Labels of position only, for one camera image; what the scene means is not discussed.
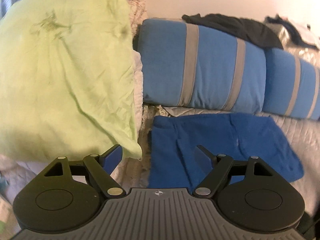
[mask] blue fabric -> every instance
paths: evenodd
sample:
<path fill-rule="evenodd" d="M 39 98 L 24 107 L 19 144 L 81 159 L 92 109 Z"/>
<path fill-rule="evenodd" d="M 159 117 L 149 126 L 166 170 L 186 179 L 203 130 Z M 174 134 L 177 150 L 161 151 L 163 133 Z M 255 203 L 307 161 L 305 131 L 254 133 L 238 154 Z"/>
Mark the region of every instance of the blue fabric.
<path fill-rule="evenodd" d="M 295 78 L 295 59 L 290 53 L 281 49 L 270 49 L 265 52 L 267 63 L 265 99 L 262 110 L 268 113 L 285 114 Z M 300 59 L 301 76 L 297 100 L 291 117 L 306 118 L 310 111 L 316 85 L 316 72 L 313 65 Z M 320 116 L 320 96 L 311 115 L 318 120 Z"/>
<path fill-rule="evenodd" d="M 288 182 L 303 176 L 300 160 L 271 117 L 250 114 L 201 114 L 154 118 L 150 188 L 193 190 L 207 175 L 194 156 L 197 145 L 235 160 L 261 157 Z"/>
<path fill-rule="evenodd" d="M 147 103 L 177 106 L 182 89 L 186 48 L 186 24 L 147 19 L 138 41 L 143 72 L 143 96 Z M 262 49 L 246 44 L 244 76 L 233 111 L 262 110 L 266 60 Z M 236 62 L 236 38 L 199 26 L 196 76 L 188 107 L 221 109 L 229 96 Z"/>

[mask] pillow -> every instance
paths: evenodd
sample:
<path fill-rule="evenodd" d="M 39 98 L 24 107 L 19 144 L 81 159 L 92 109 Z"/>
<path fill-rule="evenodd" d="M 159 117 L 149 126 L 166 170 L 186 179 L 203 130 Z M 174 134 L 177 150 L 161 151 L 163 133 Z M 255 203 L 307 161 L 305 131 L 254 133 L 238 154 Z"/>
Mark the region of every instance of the pillow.
<path fill-rule="evenodd" d="M 127 0 L 21 0 L 0 22 L 0 153 L 141 157 Z"/>
<path fill-rule="evenodd" d="M 260 112 L 266 65 L 262 49 L 221 31 L 147 19 L 138 41 L 147 103 Z"/>
<path fill-rule="evenodd" d="M 319 69 L 280 49 L 266 51 L 263 111 L 295 118 L 320 117 Z"/>

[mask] dark clothing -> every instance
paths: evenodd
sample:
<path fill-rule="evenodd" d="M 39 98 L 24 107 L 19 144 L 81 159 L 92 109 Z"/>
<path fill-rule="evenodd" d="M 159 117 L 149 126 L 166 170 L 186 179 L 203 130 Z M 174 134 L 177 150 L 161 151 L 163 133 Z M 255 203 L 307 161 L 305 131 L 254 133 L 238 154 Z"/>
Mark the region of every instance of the dark clothing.
<path fill-rule="evenodd" d="M 262 48 L 283 49 L 278 36 L 265 24 L 251 19 L 229 17 L 222 14 L 208 14 L 201 17 L 200 14 L 182 16 L 186 23 L 210 27 Z"/>
<path fill-rule="evenodd" d="M 285 21 L 279 17 L 279 15 L 276 15 L 276 17 L 273 19 L 271 17 L 266 17 L 266 22 L 268 23 L 276 23 L 276 24 L 281 24 L 283 25 L 288 33 L 290 34 L 291 40 L 294 44 L 304 47 L 304 48 L 310 48 L 310 49 L 316 49 L 318 50 L 317 46 L 305 43 L 298 30 L 288 21 Z"/>

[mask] green pillow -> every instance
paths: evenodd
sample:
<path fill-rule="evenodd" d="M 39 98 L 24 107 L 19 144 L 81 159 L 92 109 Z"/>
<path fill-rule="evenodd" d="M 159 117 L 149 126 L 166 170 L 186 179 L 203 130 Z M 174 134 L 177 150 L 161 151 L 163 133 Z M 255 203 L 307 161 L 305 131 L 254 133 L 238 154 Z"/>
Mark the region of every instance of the green pillow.
<path fill-rule="evenodd" d="M 141 157 L 126 0 L 22 0 L 0 22 L 0 153 Z"/>

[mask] blue pillow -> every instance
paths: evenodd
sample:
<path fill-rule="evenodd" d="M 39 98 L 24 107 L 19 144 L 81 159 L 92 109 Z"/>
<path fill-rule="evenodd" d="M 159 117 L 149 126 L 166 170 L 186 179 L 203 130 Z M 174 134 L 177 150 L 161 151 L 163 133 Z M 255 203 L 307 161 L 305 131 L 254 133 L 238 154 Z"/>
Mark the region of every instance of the blue pillow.
<path fill-rule="evenodd" d="M 221 31 L 147 19 L 139 35 L 147 103 L 233 112 L 262 110 L 264 51 Z"/>
<path fill-rule="evenodd" d="M 270 49 L 265 54 L 267 79 L 263 111 L 318 120 L 318 68 L 281 49 Z"/>

